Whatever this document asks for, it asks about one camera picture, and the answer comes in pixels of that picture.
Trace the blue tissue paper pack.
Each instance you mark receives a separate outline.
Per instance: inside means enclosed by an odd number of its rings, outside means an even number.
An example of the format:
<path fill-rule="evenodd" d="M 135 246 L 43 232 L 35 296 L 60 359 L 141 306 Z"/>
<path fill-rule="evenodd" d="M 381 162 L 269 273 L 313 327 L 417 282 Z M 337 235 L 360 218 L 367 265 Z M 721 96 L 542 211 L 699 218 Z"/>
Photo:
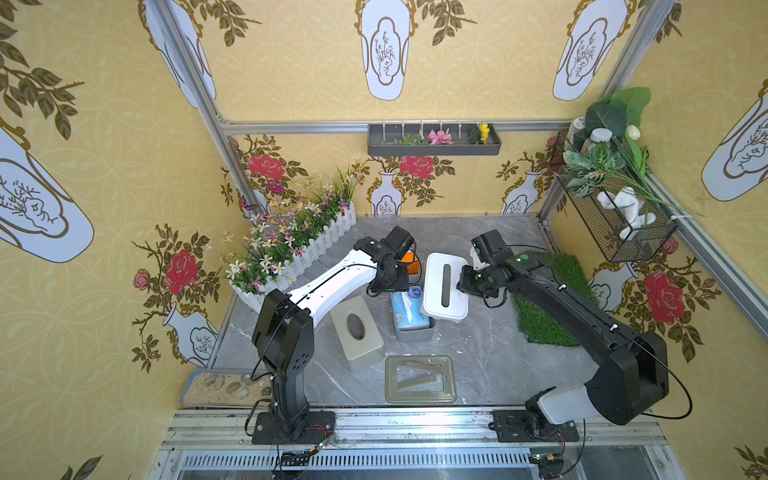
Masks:
<path fill-rule="evenodd" d="M 391 301 L 397 331 L 414 331 L 429 327 L 429 316 L 422 312 L 423 290 L 420 286 L 411 286 L 403 292 L 393 292 Z"/>

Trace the white tissue box lid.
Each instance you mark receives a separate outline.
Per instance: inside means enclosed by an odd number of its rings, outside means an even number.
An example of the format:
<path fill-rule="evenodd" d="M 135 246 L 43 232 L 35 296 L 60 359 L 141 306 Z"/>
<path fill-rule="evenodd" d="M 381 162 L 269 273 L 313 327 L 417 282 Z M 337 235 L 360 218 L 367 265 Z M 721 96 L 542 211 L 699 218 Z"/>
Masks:
<path fill-rule="evenodd" d="M 435 320 L 461 323 L 469 313 L 469 295 L 460 291 L 462 269 L 467 261 L 460 256 L 431 253 L 424 270 L 421 310 Z"/>

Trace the grey tissue box base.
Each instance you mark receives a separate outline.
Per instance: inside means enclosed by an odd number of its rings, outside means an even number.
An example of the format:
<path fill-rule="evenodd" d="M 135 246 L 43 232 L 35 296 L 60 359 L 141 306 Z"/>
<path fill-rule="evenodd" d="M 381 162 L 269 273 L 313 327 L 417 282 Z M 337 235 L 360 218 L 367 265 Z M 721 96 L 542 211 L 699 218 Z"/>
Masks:
<path fill-rule="evenodd" d="M 430 340 L 436 329 L 436 321 L 429 317 L 430 325 L 427 329 L 414 331 L 397 331 L 394 324 L 395 337 L 401 342 L 420 342 Z"/>

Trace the beige tissue box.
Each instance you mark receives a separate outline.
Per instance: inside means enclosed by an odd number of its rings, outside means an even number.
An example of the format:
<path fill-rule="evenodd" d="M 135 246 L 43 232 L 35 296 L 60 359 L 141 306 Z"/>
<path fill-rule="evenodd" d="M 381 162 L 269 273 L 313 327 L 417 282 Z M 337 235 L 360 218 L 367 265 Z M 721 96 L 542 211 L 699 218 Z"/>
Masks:
<path fill-rule="evenodd" d="M 344 358 L 352 371 L 368 368 L 384 358 L 384 341 L 362 296 L 339 303 L 331 310 Z"/>

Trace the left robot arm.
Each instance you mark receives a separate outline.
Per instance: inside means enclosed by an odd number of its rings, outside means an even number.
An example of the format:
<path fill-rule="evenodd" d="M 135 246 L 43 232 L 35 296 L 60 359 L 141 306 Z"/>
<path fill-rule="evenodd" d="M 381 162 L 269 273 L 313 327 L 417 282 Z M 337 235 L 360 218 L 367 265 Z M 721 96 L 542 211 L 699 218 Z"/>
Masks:
<path fill-rule="evenodd" d="M 405 292 L 409 274 L 405 255 L 415 240 L 396 226 L 382 240 L 366 236 L 335 266 L 308 284 L 285 293 L 270 291 L 258 315 L 252 343 L 258 366 L 266 369 L 272 389 L 267 410 L 246 420 L 254 445 L 320 443 L 332 435 L 336 415 L 314 410 L 305 395 L 304 370 L 315 351 L 314 328 L 355 290 L 369 295 Z"/>

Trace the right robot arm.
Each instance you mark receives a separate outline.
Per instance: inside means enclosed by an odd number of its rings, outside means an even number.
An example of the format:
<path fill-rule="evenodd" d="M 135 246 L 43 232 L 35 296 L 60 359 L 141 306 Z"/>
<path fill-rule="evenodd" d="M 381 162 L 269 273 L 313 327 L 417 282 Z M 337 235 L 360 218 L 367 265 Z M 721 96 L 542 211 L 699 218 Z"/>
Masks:
<path fill-rule="evenodd" d="M 626 425 L 669 393 L 664 340 L 638 334 L 562 281 L 538 254 L 516 254 L 491 230 L 472 240 L 480 269 L 464 266 L 457 288 L 484 300 L 520 295 L 550 315 L 598 365 L 593 377 L 568 388 L 531 397 L 526 412 L 536 428 L 601 417 Z"/>

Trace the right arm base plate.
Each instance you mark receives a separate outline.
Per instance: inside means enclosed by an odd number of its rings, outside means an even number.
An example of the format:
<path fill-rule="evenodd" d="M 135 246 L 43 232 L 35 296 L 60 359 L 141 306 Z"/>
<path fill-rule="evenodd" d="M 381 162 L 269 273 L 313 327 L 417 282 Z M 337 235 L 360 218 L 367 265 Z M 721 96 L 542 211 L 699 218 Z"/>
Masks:
<path fill-rule="evenodd" d="M 543 414 L 529 410 L 493 410 L 492 421 L 488 427 L 496 433 L 500 443 L 568 443 L 580 440 L 580 434 L 573 422 L 555 425 Z"/>

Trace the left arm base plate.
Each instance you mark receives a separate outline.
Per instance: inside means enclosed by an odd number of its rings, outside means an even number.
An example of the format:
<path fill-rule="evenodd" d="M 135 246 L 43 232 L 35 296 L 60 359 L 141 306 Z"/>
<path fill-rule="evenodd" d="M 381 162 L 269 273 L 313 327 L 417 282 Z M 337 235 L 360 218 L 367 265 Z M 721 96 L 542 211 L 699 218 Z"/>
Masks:
<path fill-rule="evenodd" d="M 293 424 L 280 422 L 269 412 L 262 412 L 251 435 L 254 445 L 316 445 L 335 430 L 336 415 L 330 410 L 309 411 Z"/>

